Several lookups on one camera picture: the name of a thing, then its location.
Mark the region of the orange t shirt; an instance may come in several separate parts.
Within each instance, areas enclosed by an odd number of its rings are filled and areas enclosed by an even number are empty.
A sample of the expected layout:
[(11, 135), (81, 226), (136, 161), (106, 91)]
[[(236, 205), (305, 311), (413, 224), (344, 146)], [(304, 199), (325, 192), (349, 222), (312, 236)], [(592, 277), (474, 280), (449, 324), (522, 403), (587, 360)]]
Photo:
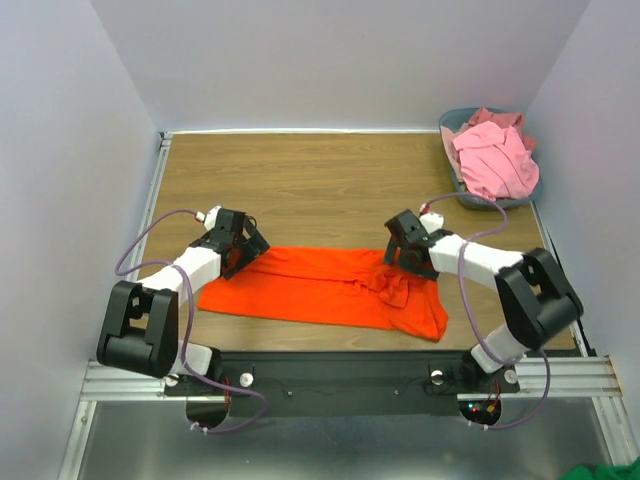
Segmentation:
[(397, 330), (431, 342), (448, 314), (438, 285), (383, 262), (378, 249), (272, 247), (201, 291), (198, 308), (301, 323)]

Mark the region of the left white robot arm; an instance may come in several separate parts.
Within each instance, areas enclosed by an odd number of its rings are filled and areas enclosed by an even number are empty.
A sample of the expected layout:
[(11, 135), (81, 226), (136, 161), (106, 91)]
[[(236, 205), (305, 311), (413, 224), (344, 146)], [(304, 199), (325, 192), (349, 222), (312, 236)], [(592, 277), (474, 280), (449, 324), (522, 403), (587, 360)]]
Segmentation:
[(184, 212), (203, 225), (204, 233), (175, 260), (159, 261), (159, 271), (136, 281), (125, 277), (143, 266), (123, 269), (124, 261), (117, 262), (115, 273), (123, 279), (110, 292), (97, 361), (158, 379), (188, 375), (188, 382), (202, 394), (217, 389), (246, 394), (247, 389), (222, 382), (223, 371), (216, 364), (219, 355), (213, 349), (179, 338), (179, 310), (188, 305), (191, 329), (195, 293), (217, 279), (231, 279), (270, 245), (255, 218), (245, 212), (221, 206), (207, 213)]

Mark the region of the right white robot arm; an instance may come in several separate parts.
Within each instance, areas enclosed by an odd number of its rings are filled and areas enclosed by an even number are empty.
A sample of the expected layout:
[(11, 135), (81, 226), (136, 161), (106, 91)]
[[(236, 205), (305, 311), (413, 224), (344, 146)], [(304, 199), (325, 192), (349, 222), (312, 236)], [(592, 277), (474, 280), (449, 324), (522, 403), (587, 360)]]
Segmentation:
[(577, 321), (584, 306), (548, 250), (500, 250), (466, 240), (443, 224), (444, 218), (436, 213), (418, 216), (404, 210), (395, 215), (385, 223), (390, 239), (384, 262), (427, 280), (455, 274), (467, 313), (467, 280), (497, 292), (504, 323), (484, 337), (471, 320), (477, 344), (460, 366), (463, 384), (482, 390), (501, 368), (544, 347)]

